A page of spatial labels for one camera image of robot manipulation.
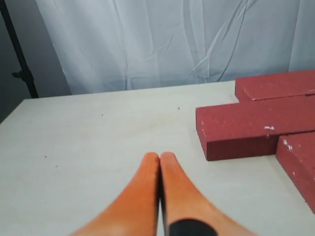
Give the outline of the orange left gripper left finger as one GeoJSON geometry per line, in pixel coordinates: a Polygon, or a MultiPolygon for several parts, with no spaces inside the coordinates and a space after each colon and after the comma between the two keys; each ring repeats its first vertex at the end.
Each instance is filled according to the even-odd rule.
{"type": "Polygon", "coordinates": [[[101,214],[73,236],[155,236],[159,205],[159,156],[144,155],[132,180],[101,214]]]}

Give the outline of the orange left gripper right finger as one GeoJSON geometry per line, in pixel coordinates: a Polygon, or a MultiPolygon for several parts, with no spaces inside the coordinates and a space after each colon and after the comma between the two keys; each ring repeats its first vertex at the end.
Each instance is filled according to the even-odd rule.
{"type": "Polygon", "coordinates": [[[163,227],[166,236],[250,236],[195,187],[175,154],[160,156],[163,227]]]}

